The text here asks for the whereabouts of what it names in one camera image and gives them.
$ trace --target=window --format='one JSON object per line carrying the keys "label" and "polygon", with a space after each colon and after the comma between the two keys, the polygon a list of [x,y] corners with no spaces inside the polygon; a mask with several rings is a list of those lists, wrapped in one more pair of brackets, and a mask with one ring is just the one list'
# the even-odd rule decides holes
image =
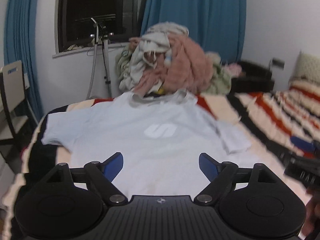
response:
{"label": "window", "polygon": [[124,42],[139,36],[146,0],[59,0],[59,52],[71,45],[89,47],[96,33],[93,17],[100,32],[111,42]]}

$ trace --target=white wall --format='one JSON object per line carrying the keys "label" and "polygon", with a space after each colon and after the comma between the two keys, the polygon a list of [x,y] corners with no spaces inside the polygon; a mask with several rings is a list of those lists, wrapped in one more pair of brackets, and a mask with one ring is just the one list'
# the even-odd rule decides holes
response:
{"label": "white wall", "polygon": [[[38,0],[36,16],[36,62],[41,101],[45,113],[71,103],[85,100],[89,88],[93,57],[81,52],[52,58],[55,52],[55,3],[56,0]],[[110,69],[114,69],[115,52],[121,49],[110,49]],[[108,97],[104,83],[105,70],[101,49],[98,51],[96,72],[92,96]],[[111,84],[115,86],[115,76]]]}
{"label": "white wall", "polygon": [[300,50],[320,56],[320,0],[247,0],[242,59],[283,59],[284,70],[273,68],[275,90],[287,88]]}
{"label": "white wall", "polygon": [[3,39],[4,39],[5,15],[7,12],[7,3],[8,3],[8,0],[0,0],[0,68],[4,66]]}

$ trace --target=pink towel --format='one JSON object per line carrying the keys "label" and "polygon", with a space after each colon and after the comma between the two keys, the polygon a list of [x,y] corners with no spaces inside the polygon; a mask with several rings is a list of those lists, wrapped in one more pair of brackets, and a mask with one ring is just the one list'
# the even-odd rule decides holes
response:
{"label": "pink towel", "polygon": [[239,77],[242,72],[242,67],[237,63],[232,63],[223,67],[231,77]]}
{"label": "pink towel", "polygon": [[186,89],[194,94],[206,90],[213,75],[212,60],[205,56],[202,48],[184,35],[169,34],[172,63],[164,66],[164,54],[157,56],[155,69],[146,68],[134,92],[145,95],[159,80],[163,89],[174,93]]}

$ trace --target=window frame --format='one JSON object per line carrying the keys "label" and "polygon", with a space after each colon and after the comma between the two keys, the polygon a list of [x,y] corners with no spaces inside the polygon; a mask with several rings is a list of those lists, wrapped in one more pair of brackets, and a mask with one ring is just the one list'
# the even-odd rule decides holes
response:
{"label": "window frame", "polygon": [[[61,53],[73,44],[89,43],[92,38],[86,38],[76,41],[67,40],[67,1],[58,0],[58,14],[57,14],[57,38],[58,38],[58,52]],[[146,0],[141,0],[140,11],[138,12],[139,0],[133,0],[132,10],[132,33],[115,34],[109,36],[108,39],[112,43],[128,42],[130,37],[140,36],[141,24],[145,9]],[[116,1],[116,15],[123,15],[123,0]],[[122,28],[123,17],[116,17],[117,28]]]}

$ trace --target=windowsill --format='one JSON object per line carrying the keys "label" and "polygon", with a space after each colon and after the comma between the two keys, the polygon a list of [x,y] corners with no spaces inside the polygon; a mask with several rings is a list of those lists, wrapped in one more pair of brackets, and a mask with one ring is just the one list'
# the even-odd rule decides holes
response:
{"label": "windowsill", "polygon": [[[127,46],[128,44],[129,44],[128,42],[113,43],[113,44],[108,45],[108,49],[123,48],[123,47]],[[86,47],[86,48],[82,48],[82,49],[75,49],[75,50],[70,50],[70,51],[65,51],[65,52],[59,52],[55,55],[52,55],[52,58],[63,57],[63,56],[67,56],[70,54],[76,54],[76,53],[81,53],[81,52],[87,52],[90,49],[92,49],[92,47]]]}

